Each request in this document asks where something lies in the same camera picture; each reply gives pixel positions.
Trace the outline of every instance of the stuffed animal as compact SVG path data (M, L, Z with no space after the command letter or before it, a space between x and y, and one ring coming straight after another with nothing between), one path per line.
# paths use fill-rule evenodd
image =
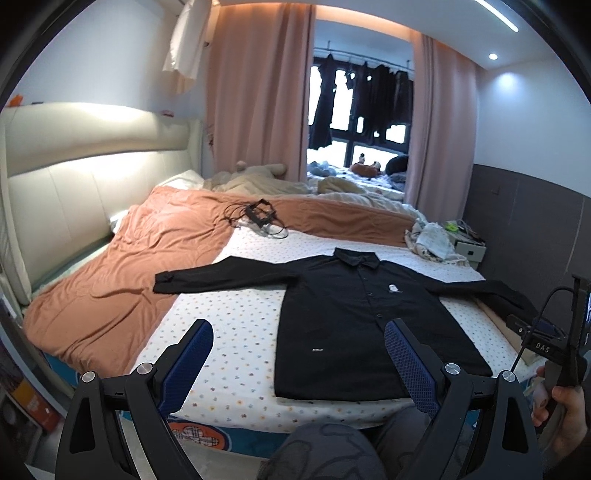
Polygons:
M239 161L236 163L236 172L230 177L233 180L242 175L262 175L268 179L281 177L287 171L287 167L283 163L272 163L269 165L252 165L247 166L246 162Z

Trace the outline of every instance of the black clothing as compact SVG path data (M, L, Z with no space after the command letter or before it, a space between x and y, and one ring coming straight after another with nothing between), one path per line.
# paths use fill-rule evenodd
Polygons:
M396 72L394 101L392 103L391 125L410 125L413 121L414 82L408 73Z
M156 293L196 293L287 284L275 360L275 394L302 400L369 401L408 397L384 345L384 328L402 318L421 343L468 373L488 364L440 303L439 295L523 296L499 281L444 283L380 261L373 252L336 248L283 264L229 257L156 275Z
M376 139L384 140L386 130L392 125L392 106L394 103L394 75L384 65L374 68L369 81L369 105L363 117L363 136L368 145L374 145Z
M408 155L399 155L397 157L391 158L386 163L386 175L390 176L393 173L401 173L403 171L407 171L408 168Z
M318 67L322 83L320 84L320 97L314 113L314 122L310 127L310 140L308 148L318 150L332 143L330 124L332 122L333 108L335 107L336 93L336 63L332 55Z
M353 100L351 101L351 118L357 131L357 123L359 117L363 117L363 123L365 124L365 117L371 114L369 104L369 81L368 76L371 75L372 69L368 67L365 62L361 67L357 68L355 72L355 78L352 80L347 79L347 88L353 88Z

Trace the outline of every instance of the hanging clothes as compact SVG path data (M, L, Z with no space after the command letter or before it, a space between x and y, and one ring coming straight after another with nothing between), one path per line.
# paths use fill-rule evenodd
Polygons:
M392 124L410 125L413 120L414 82L408 78L408 73L402 70L396 72L395 82Z
M368 114L363 120L363 136L368 145L374 145L376 140L381 141L386 137L388 123L392 117L392 104L394 103L395 80L390 69L379 65L371 72L369 81Z
M332 55L326 57L326 60L318 66L322 82L320 84L320 97L318 98L318 105L314 114L314 122L310 127L308 148L312 150L327 147L332 143L330 123L332 122L332 112L335 107L336 70L335 59Z
M353 84L353 101L351 103L351 118L354 121L355 128L359 122L359 117L363 117L363 124L365 124L365 117L371 114L369 108L369 88L372 69L368 67L365 62L361 67L358 67L355 72Z
M187 92L197 80L197 72L212 10L210 0L187 0L178 16L164 61L163 70L174 72L175 92Z

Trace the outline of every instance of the pillow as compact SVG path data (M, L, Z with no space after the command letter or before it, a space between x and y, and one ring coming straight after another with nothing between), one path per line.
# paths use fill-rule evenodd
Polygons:
M386 164L386 175L393 173L402 173L408 169L408 155L399 155L390 159Z
M164 180L159 185L179 190L201 190L205 180L194 170L187 170Z

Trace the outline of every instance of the black shirt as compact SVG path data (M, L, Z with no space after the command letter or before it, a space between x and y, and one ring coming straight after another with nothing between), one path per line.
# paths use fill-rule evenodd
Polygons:
M384 345L384 328L402 318L443 362L492 375L439 301L441 294L488 293L518 304L499 281L444 283L373 252L336 248L283 264L229 257L156 275L156 293L198 293L287 284L275 358L275 394L301 400L369 401L408 397Z

